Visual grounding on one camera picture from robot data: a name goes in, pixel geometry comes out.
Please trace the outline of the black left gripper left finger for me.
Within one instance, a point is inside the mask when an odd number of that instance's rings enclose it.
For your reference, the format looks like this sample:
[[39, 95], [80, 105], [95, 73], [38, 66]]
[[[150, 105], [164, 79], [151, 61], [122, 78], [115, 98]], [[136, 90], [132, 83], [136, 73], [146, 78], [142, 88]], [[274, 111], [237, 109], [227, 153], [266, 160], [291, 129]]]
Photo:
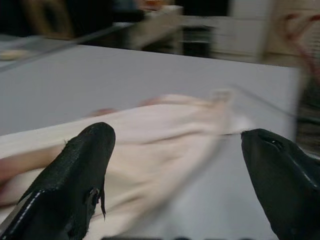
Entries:
[[83, 239], [96, 205], [105, 205], [105, 174], [115, 140], [114, 129], [105, 122], [69, 140], [1, 223], [1, 239]]

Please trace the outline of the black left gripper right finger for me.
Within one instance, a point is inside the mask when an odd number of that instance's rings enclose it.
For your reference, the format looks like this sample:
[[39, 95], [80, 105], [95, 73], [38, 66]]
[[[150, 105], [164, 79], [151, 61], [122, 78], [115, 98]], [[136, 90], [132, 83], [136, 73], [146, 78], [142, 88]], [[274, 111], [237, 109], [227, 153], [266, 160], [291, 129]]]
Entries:
[[241, 133], [251, 183], [280, 240], [320, 238], [320, 163], [291, 140], [266, 129]]

